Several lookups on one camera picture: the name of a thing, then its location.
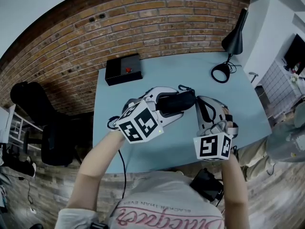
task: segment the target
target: black cable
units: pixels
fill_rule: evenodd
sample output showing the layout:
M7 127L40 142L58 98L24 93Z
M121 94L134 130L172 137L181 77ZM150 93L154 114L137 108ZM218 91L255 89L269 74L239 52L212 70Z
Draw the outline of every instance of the black cable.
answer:
M221 195L221 199L218 201L218 203L216 204L216 207L219 205L220 201L223 199L224 197L224 192L222 192L222 195Z
M223 64L227 64L228 66L229 66L229 68L230 68L230 74L234 74L236 71L237 71L237 68L236 67L241 67L241 65L240 64L237 64L237 65L235 65L235 64L233 64L232 62L223 62Z
M6 175L6 176L9 176L9 177L18 178L20 181L23 181L23 180L27 180L27 181L28 181L28 184L29 184L28 201L29 201L29 203L30 203L30 208L33 209L33 208L32 208L32 204L34 204L34 200L33 200L33 198L32 198L31 195L30 195L30 190L31 190L31 189L30 189L30 181L29 181L27 178L24 178L24 177L15 177L15 176L12 176L12 175L3 173L3 172L1 172L1 173L4 174L4 175Z
M275 172L275 165L276 165L276 163L272 167L272 173L271 174L268 172L268 170L266 171L268 175L270 175L270 176L273 175L273 173Z
M237 161L239 161L237 146L235 145L235 146L231 147L231 149L233 150L233 154L235 155Z
M124 191L123 191L123 195L122 195L122 199L124 198L124 194L125 194L125 190L126 190L126 167L125 167L125 162L123 159L123 156L121 154L121 151L119 150L119 154L121 156L122 162L123 162L123 167L124 167L124 177L125 177L125 182L124 182Z

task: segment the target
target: forearm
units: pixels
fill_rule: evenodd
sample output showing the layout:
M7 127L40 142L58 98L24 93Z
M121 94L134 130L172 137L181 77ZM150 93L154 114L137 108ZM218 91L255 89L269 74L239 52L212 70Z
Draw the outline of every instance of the forearm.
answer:
M233 153L222 162L224 200L226 203L247 204L248 190L242 170Z
M228 229L248 229L248 191L236 157L223 161L225 224Z
M125 137L121 132L113 131L108 133L85 157L79 174L101 179L124 141Z
M121 132L110 132L89 152L77 174L67 208L96 210L101 178L124 140Z

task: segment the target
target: black monitor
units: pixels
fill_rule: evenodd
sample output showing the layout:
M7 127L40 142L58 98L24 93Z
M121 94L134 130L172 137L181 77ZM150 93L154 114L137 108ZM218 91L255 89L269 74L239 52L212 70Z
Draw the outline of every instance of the black monitor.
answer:
M300 74L305 68L305 41L297 34L288 49L285 60L287 62L287 67L293 69L294 66L301 62L299 70L296 72Z

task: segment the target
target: light blue table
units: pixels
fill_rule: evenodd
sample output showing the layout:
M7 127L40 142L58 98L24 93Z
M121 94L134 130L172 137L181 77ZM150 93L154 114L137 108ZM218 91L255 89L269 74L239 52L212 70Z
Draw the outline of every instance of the light blue table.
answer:
M124 104L130 98L142 96L155 86L169 86L178 89L182 84L193 88L196 95L218 99L226 104L239 125L239 134L233 141L238 148L251 144L269 134L270 125L264 109L241 67L230 75L227 83L214 81L212 68L226 61L223 52L200 52L164 56L141 60L143 79L108 86L106 69L101 69L97 83L93 146L108 133L106 123L120 115ZM195 106L184 112L184 116L164 128L164 134L150 142L130 145L127 141L121 148L127 172L144 172L165 169L197 162L193 138L198 131ZM107 173L122 173L122 161L117 154Z

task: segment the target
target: white wall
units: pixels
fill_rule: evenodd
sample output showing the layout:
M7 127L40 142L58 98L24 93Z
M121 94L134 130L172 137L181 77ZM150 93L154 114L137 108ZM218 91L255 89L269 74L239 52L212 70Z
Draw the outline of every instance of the white wall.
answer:
M256 44L265 21L270 0L251 0L248 17L243 29L243 53L237 55L242 66L245 66Z
M294 15L293 24L287 32L287 38L284 41L280 51L278 52L277 59L280 61L287 53L295 35L298 34L305 41L305 23L297 16Z
M270 0L268 11L259 37L244 66L246 73L259 74L253 85L257 85L292 33L294 11L280 0Z
M41 15L64 0L0 0L0 57Z

